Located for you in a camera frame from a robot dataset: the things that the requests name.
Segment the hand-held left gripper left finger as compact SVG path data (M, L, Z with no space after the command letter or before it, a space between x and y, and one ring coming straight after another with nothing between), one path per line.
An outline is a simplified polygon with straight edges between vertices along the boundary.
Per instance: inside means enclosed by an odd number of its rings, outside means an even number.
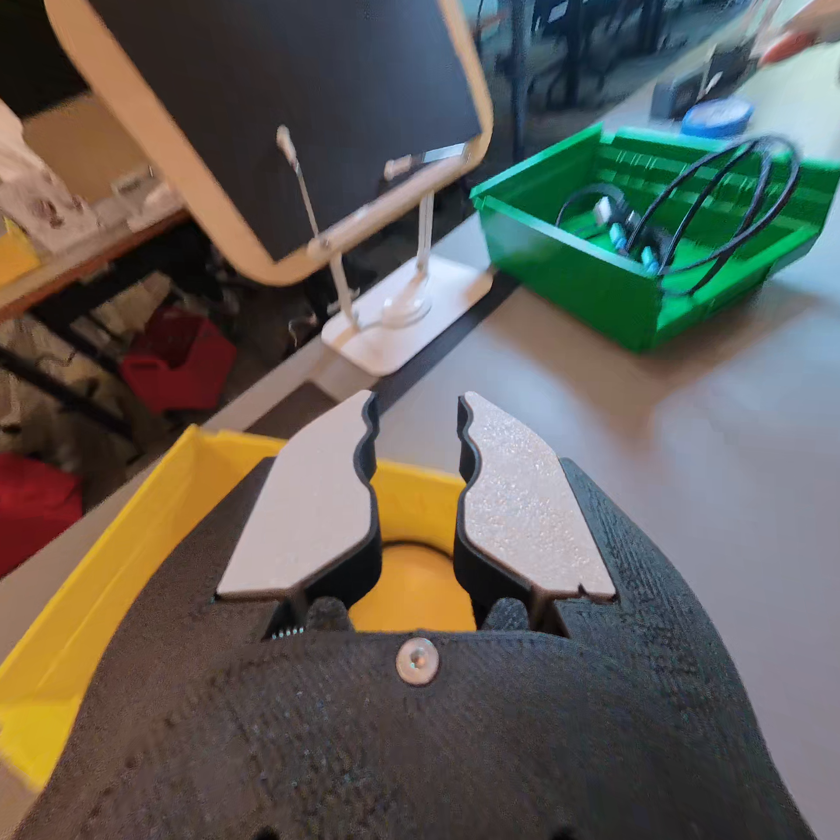
M218 599L306 611L329 597L350 609L371 592L382 574L372 487L379 430L376 394L358 391L288 439L217 584Z

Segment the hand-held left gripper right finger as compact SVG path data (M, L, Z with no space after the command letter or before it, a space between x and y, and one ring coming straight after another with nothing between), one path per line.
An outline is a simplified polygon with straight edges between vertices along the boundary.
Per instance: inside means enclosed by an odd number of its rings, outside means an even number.
M458 398L455 577L477 624L512 599L527 624L556 601L614 603L617 588L561 458L477 392Z

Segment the green storage bin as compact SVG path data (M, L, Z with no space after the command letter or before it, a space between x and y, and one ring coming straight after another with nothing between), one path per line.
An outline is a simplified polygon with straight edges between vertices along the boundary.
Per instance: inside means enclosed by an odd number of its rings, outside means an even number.
M653 129L584 129L472 190L490 262L625 349L656 349L806 255L838 191L838 161L804 160L799 191L771 231L697 297L664 300L637 264L613 250L593 207L622 191L632 209L643 209L682 165L723 146Z

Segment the yellow storage bin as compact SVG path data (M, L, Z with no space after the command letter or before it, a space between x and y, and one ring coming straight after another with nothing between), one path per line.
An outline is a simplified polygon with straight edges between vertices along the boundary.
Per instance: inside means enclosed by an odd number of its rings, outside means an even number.
M67 743L95 668L129 607L163 560L252 468L285 445L192 426L122 505L1 668L6 770L39 794ZM381 459L373 478L387 549L373 591L350 609L363 632L475 629L456 583L459 476Z

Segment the braided HDMI cable green plugs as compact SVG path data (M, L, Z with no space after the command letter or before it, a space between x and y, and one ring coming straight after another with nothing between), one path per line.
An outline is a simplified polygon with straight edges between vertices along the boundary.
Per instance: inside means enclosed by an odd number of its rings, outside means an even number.
M690 300L771 231L799 191L800 152L778 135L729 143L681 166L643 209L618 191L602 226L664 300Z

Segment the red storage bin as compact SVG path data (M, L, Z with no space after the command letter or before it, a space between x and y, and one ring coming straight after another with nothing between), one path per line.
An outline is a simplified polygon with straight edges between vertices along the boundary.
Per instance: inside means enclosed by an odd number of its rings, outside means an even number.
M81 479L42 461L1 454L1 575L5 576L76 523Z
M235 345L209 318L162 307L134 337L119 372L152 413L210 411L236 358Z

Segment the wooden workbench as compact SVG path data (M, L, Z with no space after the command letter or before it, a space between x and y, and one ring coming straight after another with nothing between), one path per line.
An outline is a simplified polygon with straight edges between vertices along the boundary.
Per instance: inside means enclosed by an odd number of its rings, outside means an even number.
M91 93L25 118L24 140L72 193L92 204L112 197L112 182L149 166L139 145ZM190 219L179 206L137 232L124 222L100 229L95 237L2 286L1 320L21 317L71 283Z

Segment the black board with pale rim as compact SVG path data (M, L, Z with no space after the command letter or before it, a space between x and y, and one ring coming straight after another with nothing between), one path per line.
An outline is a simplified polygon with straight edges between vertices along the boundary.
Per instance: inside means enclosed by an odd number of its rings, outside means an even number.
M287 287L475 169L460 2L45 2L95 96L246 278Z

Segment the blue round lid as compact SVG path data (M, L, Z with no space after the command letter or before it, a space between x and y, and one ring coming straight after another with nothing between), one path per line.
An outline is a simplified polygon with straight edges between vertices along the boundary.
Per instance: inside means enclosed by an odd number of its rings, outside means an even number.
M706 140L733 139L747 130L753 114L753 105L741 98L701 101L686 112L679 131Z

